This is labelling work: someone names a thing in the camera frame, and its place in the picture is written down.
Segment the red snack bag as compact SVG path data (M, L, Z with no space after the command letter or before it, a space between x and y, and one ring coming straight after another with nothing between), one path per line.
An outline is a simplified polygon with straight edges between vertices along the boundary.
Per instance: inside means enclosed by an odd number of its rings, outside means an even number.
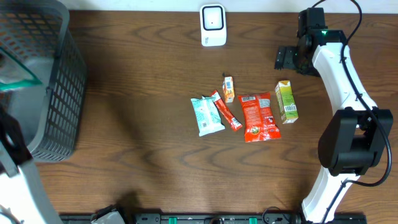
M280 129L275 124L271 110L271 94L269 92L239 95L244 114L245 142L268 141L280 139Z

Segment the small orange tissue pack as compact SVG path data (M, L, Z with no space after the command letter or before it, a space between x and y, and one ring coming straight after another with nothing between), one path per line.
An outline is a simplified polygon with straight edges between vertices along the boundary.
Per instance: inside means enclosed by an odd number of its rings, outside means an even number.
M234 101L234 81L232 77L224 77L223 93L226 103L232 103Z

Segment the dark green packet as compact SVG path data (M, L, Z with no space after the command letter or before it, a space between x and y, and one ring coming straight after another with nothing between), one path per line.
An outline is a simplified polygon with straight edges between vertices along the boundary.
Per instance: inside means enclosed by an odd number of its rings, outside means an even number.
M1 47L1 91L41 85L35 74Z

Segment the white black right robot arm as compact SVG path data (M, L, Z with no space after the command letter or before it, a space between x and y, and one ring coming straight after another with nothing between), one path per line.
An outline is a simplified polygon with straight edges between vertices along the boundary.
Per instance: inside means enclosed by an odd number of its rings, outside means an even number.
M352 185L376 187L392 168L390 110L380 109L364 89L340 30L307 29L296 46L279 47L276 69L322 79L333 117L318 142L321 169L301 210L307 223L328 223Z

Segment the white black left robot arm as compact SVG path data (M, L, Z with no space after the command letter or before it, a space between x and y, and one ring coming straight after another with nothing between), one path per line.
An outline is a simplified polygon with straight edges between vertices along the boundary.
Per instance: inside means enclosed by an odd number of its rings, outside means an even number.
M18 121L1 108L1 224L61 222Z

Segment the light green wet wipes pack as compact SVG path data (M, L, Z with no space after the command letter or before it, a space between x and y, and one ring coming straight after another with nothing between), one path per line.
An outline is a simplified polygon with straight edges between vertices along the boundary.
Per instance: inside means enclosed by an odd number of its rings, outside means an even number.
M214 96L203 96L200 99L191 98L190 100L197 120L199 137L225 129L218 109L215 106L214 101L216 98Z

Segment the small red Nescafe packet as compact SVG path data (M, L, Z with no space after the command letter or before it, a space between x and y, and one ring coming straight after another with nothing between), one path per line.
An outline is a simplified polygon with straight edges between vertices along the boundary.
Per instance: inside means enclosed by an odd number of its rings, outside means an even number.
M235 118L235 116L232 114L232 112L229 110L227 107L226 103L222 100L220 97L220 94L218 93L217 90L214 90L213 93L211 94L211 97L214 98L213 102L219 112L224 116L224 118L227 120L229 125L231 126L231 129L233 131L237 131L242 128L242 124Z

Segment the yellow green juice carton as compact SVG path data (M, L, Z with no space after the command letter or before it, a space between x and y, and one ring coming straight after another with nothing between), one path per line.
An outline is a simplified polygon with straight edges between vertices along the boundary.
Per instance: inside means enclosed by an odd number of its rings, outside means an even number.
M289 80L282 80L276 84L275 93L280 109L280 117L283 124L294 123L298 120L298 112L295 104L292 88Z

